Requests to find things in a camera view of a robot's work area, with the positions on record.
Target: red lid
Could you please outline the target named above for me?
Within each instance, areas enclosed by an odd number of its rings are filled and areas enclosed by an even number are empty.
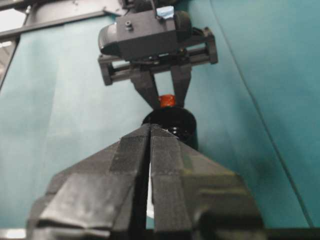
[[[174,105],[176,105],[176,98],[174,95],[171,95],[171,94],[160,96],[159,101],[160,101],[161,108],[173,107]]]

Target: teal fabric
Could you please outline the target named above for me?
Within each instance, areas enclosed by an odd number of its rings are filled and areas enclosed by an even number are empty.
[[[320,1],[185,0],[219,63],[193,68],[186,108],[199,151],[243,176],[267,227],[320,225]],[[0,92],[0,228],[23,227],[58,171],[116,142],[151,111],[130,81],[104,86],[100,17],[26,33]],[[172,93],[169,73],[156,76]]]

